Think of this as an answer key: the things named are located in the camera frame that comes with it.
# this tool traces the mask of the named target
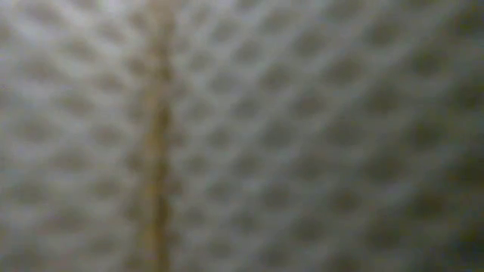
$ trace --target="white mesh fabric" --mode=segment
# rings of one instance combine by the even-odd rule
[[[480,8],[180,1],[172,270],[464,271],[445,249],[482,220]]]
[[[147,1],[0,2],[0,270],[140,271]]]

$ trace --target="textured surface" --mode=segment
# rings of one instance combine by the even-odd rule
[[[478,1],[179,4],[173,271],[464,271]]]
[[[152,15],[144,0],[0,2],[1,271],[142,269]]]

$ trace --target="mesh pattern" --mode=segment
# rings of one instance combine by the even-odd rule
[[[177,9],[173,271],[418,270],[481,218],[477,1]]]
[[[142,269],[147,5],[0,4],[0,270]]]

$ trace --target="perforated fabric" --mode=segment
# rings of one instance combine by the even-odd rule
[[[469,268],[447,250],[482,222],[481,9],[179,1],[173,271]]]
[[[0,2],[0,270],[141,271],[145,0]]]

